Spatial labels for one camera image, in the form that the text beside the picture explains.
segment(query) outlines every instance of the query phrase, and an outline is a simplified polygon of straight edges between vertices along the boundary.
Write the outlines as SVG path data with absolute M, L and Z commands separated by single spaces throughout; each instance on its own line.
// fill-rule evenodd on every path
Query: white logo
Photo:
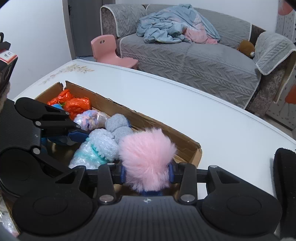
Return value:
M 145 203 L 149 203 L 149 202 L 151 202 L 152 200 L 150 199 L 150 198 L 146 198 L 146 199 L 144 199 L 144 202 Z

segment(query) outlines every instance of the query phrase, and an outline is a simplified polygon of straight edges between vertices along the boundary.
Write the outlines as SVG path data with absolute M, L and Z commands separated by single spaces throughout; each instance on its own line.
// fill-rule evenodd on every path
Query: blue blanket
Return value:
M 220 40 L 214 26 L 190 4 L 168 7 L 140 18 L 136 34 L 144 37 L 145 43 L 215 44 Z

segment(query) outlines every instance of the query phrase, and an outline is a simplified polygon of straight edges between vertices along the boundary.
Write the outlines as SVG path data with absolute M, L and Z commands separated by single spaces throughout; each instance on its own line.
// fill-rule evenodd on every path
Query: plastic chair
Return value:
M 116 41 L 111 34 L 101 35 L 91 41 L 94 58 L 97 62 L 113 64 L 126 68 L 137 68 L 138 60 L 133 58 L 120 58 L 116 55 Z

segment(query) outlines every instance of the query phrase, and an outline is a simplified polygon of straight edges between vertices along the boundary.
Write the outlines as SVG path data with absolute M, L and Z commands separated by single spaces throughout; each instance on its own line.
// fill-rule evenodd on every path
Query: white wall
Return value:
M 0 32 L 18 60 L 10 99 L 71 60 L 62 0 L 10 0 L 0 9 Z
M 279 0 L 145 0 L 146 4 L 189 3 L 194 7 L 225 13 L 246 20 L 268 31 L 275 31 Z M 139 4 L 139 0 L 116 0 L 116 3 Z

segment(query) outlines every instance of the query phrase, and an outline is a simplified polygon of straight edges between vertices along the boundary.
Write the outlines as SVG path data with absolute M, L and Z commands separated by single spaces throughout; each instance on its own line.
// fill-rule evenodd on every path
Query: white table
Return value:
M 64 72 L 73 64 L 93 71 L 83 73 L 76 67 Z M 215 96 L 152 74 L 96 62 L 68 62 L 14 100 L 36 98 L 56 82 L 65 85 L 65 80 L 159 120 L 199 142 L 203 151 L 199 168 L 218 165 L 272 195 L 275 151 L 280 147 L 296 149 L 296 141 L 285 133 Z M 207 195 L 204 184 L 198 185 L 198 195 Z

